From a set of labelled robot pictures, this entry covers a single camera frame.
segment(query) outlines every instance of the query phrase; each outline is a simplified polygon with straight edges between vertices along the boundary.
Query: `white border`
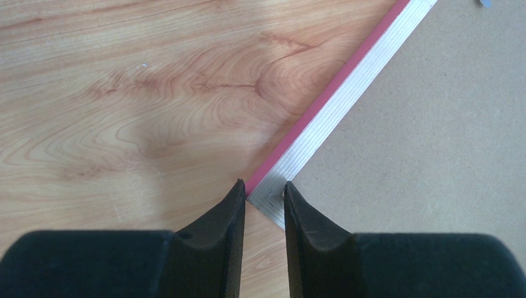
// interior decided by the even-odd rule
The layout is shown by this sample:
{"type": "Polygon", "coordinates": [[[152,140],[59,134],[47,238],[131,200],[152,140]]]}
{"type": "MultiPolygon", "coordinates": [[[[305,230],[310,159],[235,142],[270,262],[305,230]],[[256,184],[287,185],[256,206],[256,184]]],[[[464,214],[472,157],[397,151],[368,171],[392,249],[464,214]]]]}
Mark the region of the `white border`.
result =
{"type": "Polygon", "coordinates": [[[437,0],[411,0],[248,197],[285,228],[283,189],[314,155],[437,0]]]}

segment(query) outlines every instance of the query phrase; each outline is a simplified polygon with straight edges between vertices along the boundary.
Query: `wood grain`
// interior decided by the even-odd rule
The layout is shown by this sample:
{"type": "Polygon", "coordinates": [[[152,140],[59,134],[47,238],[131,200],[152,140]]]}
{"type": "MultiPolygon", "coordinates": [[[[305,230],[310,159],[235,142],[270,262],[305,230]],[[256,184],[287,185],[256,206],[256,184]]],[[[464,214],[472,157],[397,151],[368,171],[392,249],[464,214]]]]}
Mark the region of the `wood grain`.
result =
{"type": "MultiPolygon", "coordinates": [[[[178,230],[248,179],[394,0],[0,0],[0,252],[43,228],[178,230]]],[[[287,297],[247,208],[243,297],[287,297]]]]}

